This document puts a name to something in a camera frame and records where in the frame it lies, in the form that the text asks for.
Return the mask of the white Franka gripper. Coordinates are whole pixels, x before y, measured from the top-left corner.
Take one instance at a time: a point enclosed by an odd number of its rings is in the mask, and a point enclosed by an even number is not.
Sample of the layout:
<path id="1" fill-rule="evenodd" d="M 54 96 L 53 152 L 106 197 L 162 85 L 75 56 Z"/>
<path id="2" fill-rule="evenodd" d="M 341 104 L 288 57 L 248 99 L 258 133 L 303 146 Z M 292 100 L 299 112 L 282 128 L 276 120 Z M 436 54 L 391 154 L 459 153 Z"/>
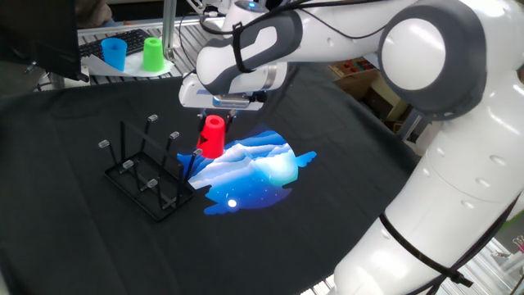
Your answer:
<path id="1" fill-rule="evenodd" d="M 225 119 L 225 133 L 233 124 L 237 110 L 258 111 L 264 105 L 263 102 L 253 100 L 246 93 L 211 94 L 204 88 L 195 73 L 183 77 L 178 99 L 183 107 L 230 110 Z M 202 131 L 206 123 L 206 111 L 201 110 L 197 117 L 200 119 L 198 130 Z"/>

